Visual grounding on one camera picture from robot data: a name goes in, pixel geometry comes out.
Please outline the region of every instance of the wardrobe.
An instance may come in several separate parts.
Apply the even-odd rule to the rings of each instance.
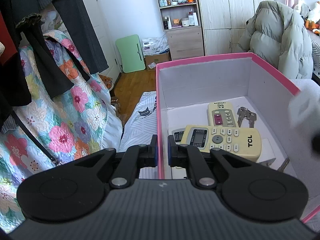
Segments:
[[[234,53],[261,1],[199,0],[205,55]]]

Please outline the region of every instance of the wooden shelf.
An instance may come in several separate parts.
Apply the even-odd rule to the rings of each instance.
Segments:
[[[175,30],[185,30],[185,29],[191,29],[191,28],[201,28],[201,25],[199,26],[189,26],[189,27],[180,27],[180,28],[172,28],[172,29],[169,29],[169,30],[164,30],[165,32],[170,32],[170,31],[175,31]]]
[[[177,5],[168,5],[168,6],[162,6],[162,7],[160,7],[160,9],[179,7],[179,6],[185,6],[185,5],[192,5],[192,4],[197,4],[197,3],[196,2],[188,2],[188,3],[183,3],[183,4],[177,4]]]

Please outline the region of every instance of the floral quilt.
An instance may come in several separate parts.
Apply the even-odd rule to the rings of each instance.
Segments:
[[[32,47],[23,47],[20,57],[32,102],[15,108],[15,112],[37,140],[63,164],[101,149],[110,114],[106,106],[106,102],[110,104],[110,95],[98,74],[90,75],[88,82],[82,77],[66,49],[87,73],[88,68],[67,36],[58,30],[44,36],[50,37],[45,40],[46,44],[74,86],[51,99],[36,68]],[[5,232],[11,232],[24,220],[16,200],[20,183],[32,174],[53,167],[55,165],[20,127],[0,134],[0,227]]]

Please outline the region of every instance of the tcl logo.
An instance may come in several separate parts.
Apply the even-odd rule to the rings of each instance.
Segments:
[[[252,145],[252,135],[250,135],[250,136],[248,137],[248,147],[251,147],[251,146],[253,146],[253,145]]]

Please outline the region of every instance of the puffer jacket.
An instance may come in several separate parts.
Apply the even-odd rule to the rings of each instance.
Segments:
[[[303,19],[279,2],[260,3],[236,52],[253,52],[289,79],[312,77],[312,44]]]

